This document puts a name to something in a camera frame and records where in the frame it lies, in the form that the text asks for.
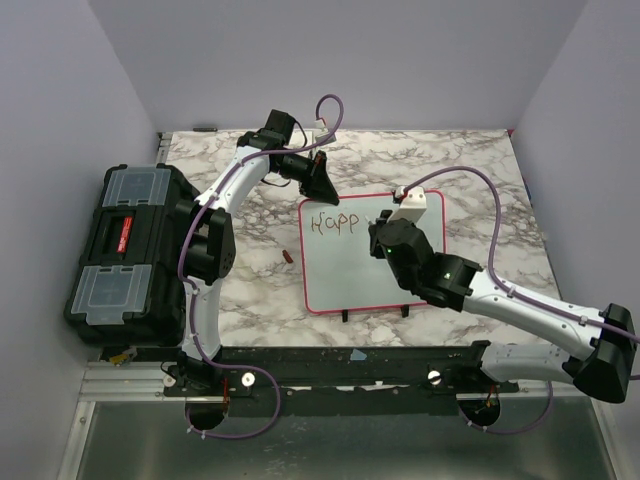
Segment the pink framed whiteboard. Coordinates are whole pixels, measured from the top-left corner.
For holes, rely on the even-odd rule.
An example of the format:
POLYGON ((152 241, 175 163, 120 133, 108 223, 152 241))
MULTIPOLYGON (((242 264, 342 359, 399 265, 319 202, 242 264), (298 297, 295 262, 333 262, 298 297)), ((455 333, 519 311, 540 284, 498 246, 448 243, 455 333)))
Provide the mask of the pink framed whiteboard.
POLYGON ((385 260, 370 256, 368 223, 397 209, 390 193, 345 195, 337 206, 304 200, 298 223, 304 301, 313 314, 423 306, 399 288, 385 260))

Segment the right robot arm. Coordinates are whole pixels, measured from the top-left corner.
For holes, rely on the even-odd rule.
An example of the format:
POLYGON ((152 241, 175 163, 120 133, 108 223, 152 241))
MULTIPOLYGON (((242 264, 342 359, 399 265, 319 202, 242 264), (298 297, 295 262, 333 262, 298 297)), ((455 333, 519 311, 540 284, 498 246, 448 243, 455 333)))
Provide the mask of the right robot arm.
POLYGON ((538 294, 473 261, 434 251, 406 219, 378 219, 368 233, 371 256, 387 262, 401 289, 431 306, 499 320, 541 338, 539 344, 486 346, 460 367, 467 389, 538 380, 570 384, 612 404, 625 401, 638 341, 628 309, 609 304, 599 310, 538 294))

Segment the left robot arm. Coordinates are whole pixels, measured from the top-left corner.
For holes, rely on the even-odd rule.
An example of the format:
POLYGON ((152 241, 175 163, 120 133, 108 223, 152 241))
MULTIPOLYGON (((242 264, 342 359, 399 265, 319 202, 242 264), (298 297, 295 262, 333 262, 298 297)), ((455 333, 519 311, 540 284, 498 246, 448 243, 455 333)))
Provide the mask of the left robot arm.
POLYGON ((297 182, 300 193, 308 199, 338 204, 321 148, 333 141, 342 118, 339 115, 329 128, 317 117, 317 125, 325 132, 312 144, 291 148, 296 120, 286 112, 273 110, 264 127, 239 137, 234 156, 221 176, 187 207, 187 229, 177 265, 186 303, 177 375, 197 393, 214 393, 221 385, 222 372, 232 368, 215 358, 222 348, 218 328, 221 287, 236 256, 235 214, 270 173, 297 182))

